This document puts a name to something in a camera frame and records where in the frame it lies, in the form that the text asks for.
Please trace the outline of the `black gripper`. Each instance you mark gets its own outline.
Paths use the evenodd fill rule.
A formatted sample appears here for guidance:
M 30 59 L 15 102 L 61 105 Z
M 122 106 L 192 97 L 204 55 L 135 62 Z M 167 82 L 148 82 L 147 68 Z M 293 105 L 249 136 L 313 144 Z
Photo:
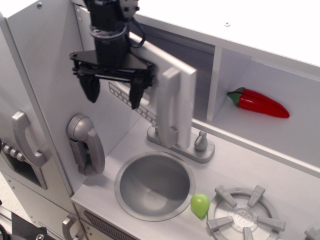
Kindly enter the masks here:
M 155 65 L 132 52 L 134 42 L 126 34 L 111 39 L 94 40 L 95 50 L 70 54 L 73 74 L 89 101 L 95 103 L 100 94 L 100 79 L 130 84 L 129 100 L 133 110 L 139 108 L 145 88 L 154 83 Z

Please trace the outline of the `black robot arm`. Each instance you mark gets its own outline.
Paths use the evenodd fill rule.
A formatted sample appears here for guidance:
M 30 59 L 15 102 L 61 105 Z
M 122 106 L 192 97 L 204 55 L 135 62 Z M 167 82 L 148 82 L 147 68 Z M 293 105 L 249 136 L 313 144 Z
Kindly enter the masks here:
M 140 106 L 144 91 L 153 85 L 155 65 L 133 53 L 143 46 L 130 39 L 129 23 L 140 30 L 134 19 L 140 9 L 136 0 L 86 0 L 90 14 L 90 34 L 95 50 L 73 52 L 73 73 L 88 100 L 95 103 L 100 93 L 100 80 L 110 80 L 130 85 L 129 102 L 132 109 Z

